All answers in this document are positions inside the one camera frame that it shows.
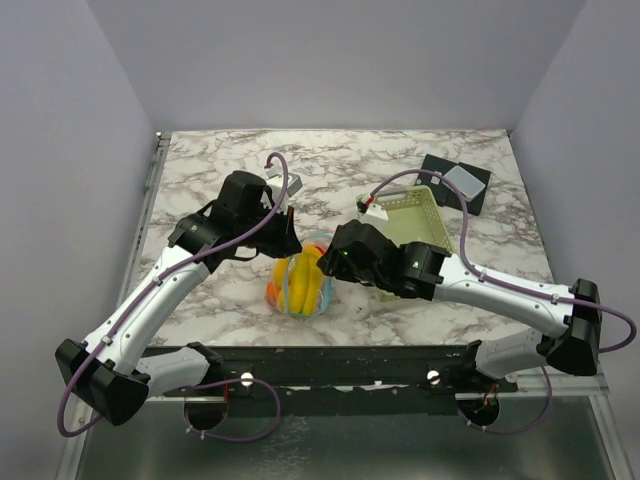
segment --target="gray wall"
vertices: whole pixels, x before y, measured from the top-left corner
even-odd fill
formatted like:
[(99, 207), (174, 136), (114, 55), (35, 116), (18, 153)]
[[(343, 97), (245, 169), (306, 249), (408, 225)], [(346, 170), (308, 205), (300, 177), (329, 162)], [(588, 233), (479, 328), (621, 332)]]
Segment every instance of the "gray wall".
[[(557, 279), (640, 320), (640, 2), (589, 0), (513, 134)], [(603, 344), (628, 329), (605, 317)], [(640, 477), (640, 340), (602, 357)]]
[(155, 135), (83, 0), (0, 15), (0, 477), (53, 478), (53, 352), (114, 308)]
[(513, 128), (584, 0), (89, 0), (156, 128)]

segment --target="white arm segment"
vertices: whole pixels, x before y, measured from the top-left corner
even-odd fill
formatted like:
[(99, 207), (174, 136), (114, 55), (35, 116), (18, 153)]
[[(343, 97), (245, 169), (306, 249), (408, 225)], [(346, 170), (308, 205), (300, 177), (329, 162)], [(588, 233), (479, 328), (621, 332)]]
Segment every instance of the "white arm segment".
[(204, 356), (185, 347), (177, 352), (141, 358), (136, 370), (151, 377), (147, 386), (149, 396), (154, 397), (175, 388), (198, 385), (209, 367)]
[[(96, 348), (111, 326), (120, 318), (122, 312), (153, 281), (154, 277), (190, 256), (189, 252), (178, 246), (165, 247), (151, 272), (136, 287), (127, 300), (120, 305), (106, 322), (85, 338), (88, 343), (86, 350), (90, 352)], [(175, 310), (189, 292), (200, 285), (208, 276), (209, 270), (204, 263), (200, 262), (190, 263), (165, 279), (162, 285), (154, 288), (140, 302), (114, 335), (113, 342), (105, 346), (97, 359), (103, 363), (111, 360), (115, 363), (114, 371), (125, 375), (130, 374), (138, 360), (140, 360), (142, 352), (149, 345), (151, 338), (171, 315), (171, 312)]]
[[(520, 285), (531, 290), (537, 290), (549, 295), (557, 294), (561, 297), (573, 297), (566, 285), (553, 285), (532, 282), (521, 278), (485, 269), (479, 265), (480, 271), (500, 280)], [(517, 293), (506, 288), (498, 287), (469, 272), (458, 255), (445, 258), (440, 275), (444, 278), (442, 284), (436, 287), (434, 298), (447, 302), (464, 303), (472, 307), (482, 308), (497, 313), (518, 322), (522, 322), (543, 334), (558, 338), (567, 329), (564, 324), (565, 315), (571, 315), (573, 306), (565, 303), (553, 304), (550, 301), (534, 298)]]
[(543, 367), (546, 358), (537, 352), (542, 333), (528, 328), (499, 340), (483, 340), (476, 353), (476, 370), (499, 379), (511, 372)]

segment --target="screw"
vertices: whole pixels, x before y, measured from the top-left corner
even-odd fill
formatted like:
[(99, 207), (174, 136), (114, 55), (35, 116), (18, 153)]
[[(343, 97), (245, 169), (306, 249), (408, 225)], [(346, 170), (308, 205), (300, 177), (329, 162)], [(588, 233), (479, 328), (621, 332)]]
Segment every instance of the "screw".
[(436, 370), (429, 370), (429, 372), (427, 373), (427, 380), (429, 380), (429, 383), (431, 385), (439, 384), (441, 379), (442, 378), (440, 377), (440, 373)]

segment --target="marble tabletop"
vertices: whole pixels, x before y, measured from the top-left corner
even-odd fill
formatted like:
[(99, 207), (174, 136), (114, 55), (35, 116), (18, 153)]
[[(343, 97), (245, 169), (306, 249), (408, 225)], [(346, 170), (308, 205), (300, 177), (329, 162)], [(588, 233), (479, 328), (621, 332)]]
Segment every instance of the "marble tabletop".
[[(176, 222), (215, 198), (226, 175), (262, 172), (267, 155), (283, 153), (303, 189), (292, 199), (300, 237), (331, 233), (354, 215), (354, 199), (380, 180), (422, 164), (427, 153), (492, 172), (482, 214), (472, 217), (469, 257), (480, 265), (551, 281), (531, 206), (503, 130), (485, 131), (203, 131), (173, 134), (153, 206), (141, 279)], [(398, 184), (412, 184), (404, 177)], [(461, 214), (442, 208), (457, 242)], [(524, 325), (483, 310), (439, 302), (378, 302), (373, 289), (335, 282), (327, 311), (305, 321), (274, 313), (264, 301), (273, 260), (224, 262), (196, 288), (154, 337), (153, 345), (443, 345), (493, 339)]]

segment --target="cable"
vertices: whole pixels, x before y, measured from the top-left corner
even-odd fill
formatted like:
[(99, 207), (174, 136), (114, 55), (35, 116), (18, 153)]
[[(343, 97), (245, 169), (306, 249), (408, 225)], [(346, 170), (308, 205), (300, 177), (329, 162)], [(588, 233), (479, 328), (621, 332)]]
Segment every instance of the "cable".
[[(439, 180), (441, 180), (443, 183), (445, 183), (452, 191), (453, 193), (456, 194), (456, 197), (458, 197), (458, 201), (460, 202), (460, 207), (462, 208), (462, 229), (460, 230), (460, 259), (462, 260), (462, 263), (464, 264), (464, 266), (471, 272), (473, 273), (476, 277), (482, 277), (482, 272), (480, 270), (478, 270), (475, 265), (473, 265), (469, 259), (467, 258), (467, 252), (466, 252), (466, 237), (467, 237), (467, 229), (469, 227), (469, 212), (467, 210), (467, 202), (464, 199), (464, 196), (462, 195), (462, 193), (460, 192), (460, 190), (458, 190), (458, 188), (447, 178), (445, 178), (443, 175), (437, 173), (437, 172), (432, 172), (430, 170), (424, 170), (421, 168), (413, 168), (410, 170), (405, 170), (403, 172), (399, 172), (396, 173), (395, 175), (392, 175), (391, 177), (387, 178), (386, 180), (384, 180), (380, 185), (378, 185), (376, 188), (374, 188), (371, 191), (369, 200), (367, 200), (367, 202), (365, 202), (365, 205), (367, 204), (371, 204), (371, 202), (373, 201), (373, 198), (378, 194), (378, 192), (380, 190), (382, 190), (384, 187), (386, 187), (389, 183), (391, 183), (392, 181), (394, 181), (396, 178), (402, 177), (404, 175), (411, 175), (411, 174), (421, 174), (421, 173), (426, 173), (427, 175), (432, 175), (436, 178), (438, 178)], [(600, 305), (599, 303), (594, 303), (594, 302), (587, 302), (585, 300), (579, 300), (577, 298), (567, 298), (567, 297), (554, 297), (553, 295), (550, 295), (548, 293), (542, 293), (542, 292), (538, 292), (536, 290), (532, 290), (530, 288), (526, 288), (526, 287), (521, 287), (520, 285), (515, 285), (513, 283), (510, 282), (505, 282), (504, 280), (500, 280), (499, 278), (495, 278), (492, 277), (490, 275), (484, 275), (485, 281), (488, 281), (489, 283), (493, 283), (494, 285), (498, 285), (499, 287), (502, 288), (506, 288), (508, 290), (512, 290), (514, 292), (517, 293), (522, 293), (524, 295), (529, 295), (535, 298), (540, 298), (542, 300), (548, 300), (550, 302), (560, 302), (560, 303), (568, 303), (571, 305), (577, 305), (577, 306), (581, 306), (581, 307), (587, 307), (587, 308), (593, 308), (595, 310), (600, 310), (602, 312), (608, 313), (610, 315), (616, 316), (618, 318), (620, 318), (621, 320), (623, 320), (628, 326), (629, 326), (629, 335), (627, 336), (627, 338), (625, 338), (623, 341), (616, 343), (614, 345), (611, 345), (609, 347), (604, 347), (604, 348), (600, 348), (600, 353), (608, 353), (608, 352), (614, 352), (616, 350), (620, 350), (621, 348), (626, 347), (627, 345), (629, 345), (631, 342), (633, 342), (633, 340), (635, 340), (637, 334), (638, 334), (638, 328), (635, 324), (635, 322), (631, 319), (631, 317), (629, 317), (628, 315), (614, 309), (611, 307), (607, 307), (605, 305)]]
[(209, 432), (206, 430), (196, 430), (195, 428), (193, 428), (191, 426), (191, 421), (189, 420), (189, 412), (187, 411), (187, 409), (185, 408), (184, 411), (184, 419), (187, 422), (187, 424), (189, 425), (189, 428), (187, 428), (187, 433), (190, 432), (194, 432), (194, 433), (199, 433), (200, 434), (200, 438), (204, 439), (204, 437), (209, 437), (209, 438), (215, 438), (216, 440), (223, 440), (225, 442), (234, 442), (234, 443), (249, 443), (249, 442), (255, 442), (257, 440), (262, 440), (265, 437), (268, 437), (269, 435), (271, 435), (279, 426), (280, 423), (282, 423), (282, 417), (281, 417), (281, 412), (282, 412), (282, 405), (280, 404), (280, 397), (278, 397), (278, 392), (276, 392), (276, 389), (273, 388), (271, 385), (269, 385), (267, 382), (265, 382), (264, 380), (260, 380), (257, 378), (252, 378), (252, 379), (244, 379), (244, 378), (232, 378), (229, 380), (222, 380), (220, 382), (215, 382), (215, 383), (209, 383), (207, 385), (198, 385), (196, 387), (187, 387), (189, 390), (205, 390), (207, 388), (216, 388), (216, 387), (222, 387), (223, 385), (231, 385), (234, 383), (244, 383), (244, 382), (255, 382), (258, 383), (260, 385), (262, 385), (263, 387), (265, 387), (267, 390), (269, 390), (269, 393), (271, 393), (271, 395), (273, 395), (273, 399), (275, 400), (276, 403), (276, 415), (275, 415), (275, 420), (273, 421), (273, 423), (264, 431), (262, 431), (261, 433), (258, 433), (257, 435), (252, 435), (250, 437), (231, 437), (228, 435), (221, 435), (219, 433), (213, 433), (213, 432)]
[(69, 383), (65, 387), (64, 392), (62, 393), (62, 398), (60, 399), (60, 404), (58, 405), (57, 426), (58, 426), (58, 431), (60, 432), (60, 435), (67, 438), (80, 435), (86, 432), (87, 430), (89, 430), (91, 427), (93, 427), (102, 418), (101, 416), (96, 416), (90, 422), (88, 422), (87, 424), (83, 425), (82, 427), (80, 427), (78, 430), (75, 430), (75, 431), (69, 431), (64, 426), (64, 412), (67, 406), (67, 402), (69, 401), (69, 398), (71, 397), (71, 394), (73, 393), (73, 389), (78, 383), (78, 380), (80, 379), (82, 374), (85, 372), (89, 364), (100, 354), (100, 352), (104, 349), (105, 345), (107, 345), (107, 343), (110, 342), (111, 338), (116, 334), (118, 329), (127, 320), (127, 318), (129, 318), (129, 315), (131, 315), (131, 313), (133, 313), (136, 307), (140, 305), (140, 302), (142, 302), (142, 300), (144, 300), (147, 297), (147, 295), (149, 295), (149, 293), (153, 291), (154, 288), (156, 288), (160, 283), (162, 283), (164, 279), (166, 279), (168, 276), (170, 276), (177, 270), (181, 269), (186, 265), (189, 265), (190, 263), (193, 263), (205, 257), (208, 257), (209, 255), (218, 253), (229, 247), (237, 245), (238, 243), (246, 240), (247, 238), (255, 234), (258, 230), (260, 230), (267, 223), (269, 223), (269, 221), (275, 216), (275, 214), (278, 212), (278, 209), (280, 208), (280, 205), (284, 201), (285, 195), (287, 194), (287, 187), (289, 184), (289, 169), (288, 169), (286, 160), (284, 159), (282, 154), (278, 152), (273, 152), (267, 157), (265, 168), (269, 168), (272, 166), (271, 161), (274, 158), (277, 158), (282, 164), (282, 189), (280, 190), (280, 195), (278, 196), (273, 208), (269, 211), (269, 213), (267, 213), (267, 215), (262, 220), (260, 220), (260, 222), (258, 222), (253, 228), (247, 230), (242, 235), (239, 235), (233, 240), (229, 240), (228, 242), (225, 242), (216, 247), (199, 252), (193, 255), (192, 257), (189, 257), (181, 262), (176, 263), (172, 267), (167, 268), (164, 272), (158, 275), (158, 278), (160, 280), (159, 283), (151, 282), (149, 285), (147, 285), (144, 288), (144, 290), (142, 290), (142, 292), (140, 292), (140, 294), (136, 298), (133, 299), (133, 301), (125, 309), (122, 315), (120, 315), (120, 318), (118, 318), (118, 320), (113, 324), (111, 329), (107, 332), (107, 335), (105, 336), (105, 338), (103, 338), (100, 341), (100, 343), (96, 346), (96, 348), (93, 349), (93, 351), (84, 360), (84, 362), (80, 364), (78, 369), (75, 371), (75, 373), (69, 380)]
[(462, 418), (465, 419), (465, 421), (467, 422), (467, 426), (484, 433), (491, 433), (493, 435), (516, 435), (518, 433), (524, 433), (533, 430), (549, 417), (549, 415), (551, 414), (551, 407), (553, 405), (553, 388), (551, 387), (551, 378), (549, 378), (547, 369), (544, 367), (542, 367), (542, 374), (544, 375), (544, 380), (547, 383), (547, 403), (545, 404), (542, 413), (538, 415), (538, 418), (536, 418), (530, 424), (525, 425), (524, 427), (516, 428), (515, 430), (499, 430), (496, 428), (483, 427), (480, 425), (476, 425), (471, 420), (469, 420), (459, 408), (458, 413), (460, 414), (460, 416), (462, 416)]

